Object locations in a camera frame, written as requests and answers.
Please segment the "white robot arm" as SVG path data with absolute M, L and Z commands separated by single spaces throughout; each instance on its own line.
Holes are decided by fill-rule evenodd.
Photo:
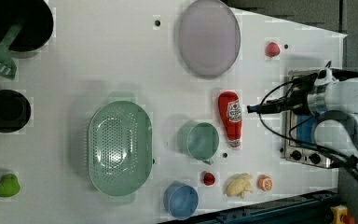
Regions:
M 318 124 L 333 120 L 340 123 L 358 151 L 358 72 L 328 68 L 284 83 L 287 93 L 258 105 L 249 113 L 279 114 L 290 111 L 297 116 L 314 116 Z

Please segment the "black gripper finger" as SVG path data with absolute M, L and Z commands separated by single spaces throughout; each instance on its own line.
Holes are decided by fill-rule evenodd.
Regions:
M 260 114 L 262 112 L 259 105 L 247 105 L 246 108 L 248 113 Z

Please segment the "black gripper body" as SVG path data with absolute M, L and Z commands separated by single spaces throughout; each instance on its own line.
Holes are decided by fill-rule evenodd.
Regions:
M 308 115 L 310 113 L 307 97 L 310 92 L 304 85 L 293 85 L 287 93 L 278 99 L 268 100 L 261 105 L 261 114 L 278 114 L 291 111 L 295 115 Z

